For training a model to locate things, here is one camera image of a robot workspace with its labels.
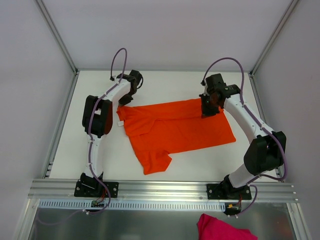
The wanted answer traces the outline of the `orange t-shirt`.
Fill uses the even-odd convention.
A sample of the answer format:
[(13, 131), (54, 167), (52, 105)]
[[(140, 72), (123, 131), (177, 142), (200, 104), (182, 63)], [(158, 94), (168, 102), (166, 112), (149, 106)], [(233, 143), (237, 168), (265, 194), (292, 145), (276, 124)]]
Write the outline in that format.
[(236, 142), (222, 109), (202, 117), (201, 100), (188, 99), (117, 109), (144, 175), (164, 172), (171, 154)]

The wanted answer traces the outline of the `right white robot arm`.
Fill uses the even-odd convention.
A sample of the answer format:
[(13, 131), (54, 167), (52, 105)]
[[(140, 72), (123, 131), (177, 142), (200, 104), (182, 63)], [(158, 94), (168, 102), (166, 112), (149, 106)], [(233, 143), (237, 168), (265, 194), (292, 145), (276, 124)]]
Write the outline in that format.
[(227, 85), (221, 74), (203, 79), (201, 85), (204, 86), (200, 94), (201, 116), (215, 117), (221, 110), (227, 111), (249, 142), (243, 164), (220, 183), (207, 184), (207, 197), (210, 200), (250, 200), (249, 185), (266, 172), (285, 165), (286, 136), (282, 131), (275, 132), (253, 113), (243, 97), (242, 87)]

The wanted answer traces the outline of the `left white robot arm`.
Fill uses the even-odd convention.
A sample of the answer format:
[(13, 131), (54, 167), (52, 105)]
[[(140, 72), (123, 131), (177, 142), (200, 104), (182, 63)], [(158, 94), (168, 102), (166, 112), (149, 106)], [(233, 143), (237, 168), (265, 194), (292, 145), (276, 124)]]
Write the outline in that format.
[(86, 167), (80, 175), (74, 190), (75, 197), (117, 198), (117, 182), (103, 180), (103, 142), (113, 127), (113, 117), (117, 108), (133, 100), (133, 95), (143, 84), (143, 76), (137, 70), (129, 74), (121, 73), (111, 77), (113, 84), (101, 96), (87, 96), (85, 100), (82, 126), (87, 134)]

